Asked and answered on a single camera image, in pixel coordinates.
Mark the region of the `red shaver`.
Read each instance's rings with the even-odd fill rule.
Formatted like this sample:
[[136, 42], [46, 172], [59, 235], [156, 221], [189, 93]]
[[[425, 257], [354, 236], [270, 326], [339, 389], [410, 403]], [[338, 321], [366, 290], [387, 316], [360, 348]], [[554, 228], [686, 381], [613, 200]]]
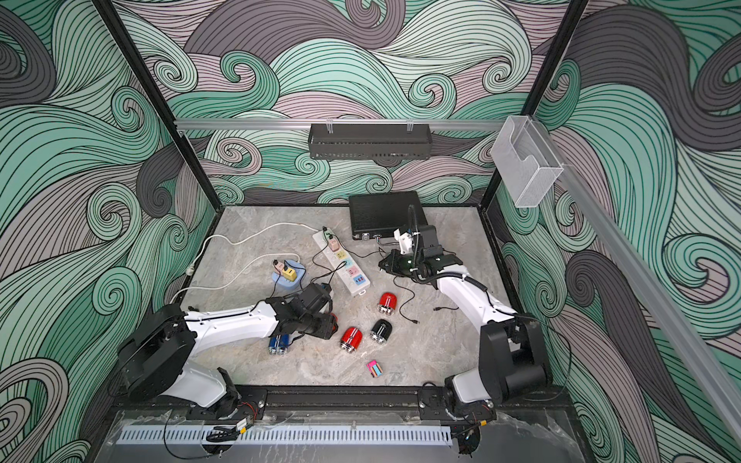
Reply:
[[349, 327], [340, 341], [340, 347], [348, 353], [354, 352], [361, 345], [363, 339], [362, 331], [357, 327]]
[[397, 295], [391, 292], [384, 292], [379, 299], [378, 310], [382, 314], [393, 314], [397, 310]]

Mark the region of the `black shaver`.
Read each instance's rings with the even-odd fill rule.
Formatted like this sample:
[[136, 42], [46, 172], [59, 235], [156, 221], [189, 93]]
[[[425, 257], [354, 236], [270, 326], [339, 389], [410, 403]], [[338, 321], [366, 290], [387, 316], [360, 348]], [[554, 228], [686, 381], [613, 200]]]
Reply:
[[387, 319], [380, 319], [375, 324], [372, 330], [370, 330], [372, 339], [383, 345], [389, 341], [391, 334], [393, 333], [393, 325]]

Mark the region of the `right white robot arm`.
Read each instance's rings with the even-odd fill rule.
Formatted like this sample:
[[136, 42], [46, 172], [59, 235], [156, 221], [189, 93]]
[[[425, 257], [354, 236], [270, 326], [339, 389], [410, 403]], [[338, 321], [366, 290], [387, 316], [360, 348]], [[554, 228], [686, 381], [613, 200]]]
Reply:
[[463, 261], [448, 254], [433, 226], [395, 230], [399, 248], [379, 263], [393, 276], [437, 289], [451, 299], [477, 329], [478, 366], [448, 379], [455, 404], [500, 404], [551, 382], [540, 322], [499, 301], [472, 276]]

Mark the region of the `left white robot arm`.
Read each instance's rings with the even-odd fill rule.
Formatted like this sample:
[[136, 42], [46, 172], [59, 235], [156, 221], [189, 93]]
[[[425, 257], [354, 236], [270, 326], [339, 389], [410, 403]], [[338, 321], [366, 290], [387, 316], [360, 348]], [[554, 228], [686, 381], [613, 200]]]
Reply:
[[195, 358], [236, 341], [293, 334], [329, 340], [338, 331], [332, 310], [328, 283], [233, 310], [185, 312], [177, 303], [166, 305], [118, 346], [123, 394], [134, 402], [183, 399], [216, 419], [228, 418], [239, 407], [237, 386], [225, 368], [207, 368]]

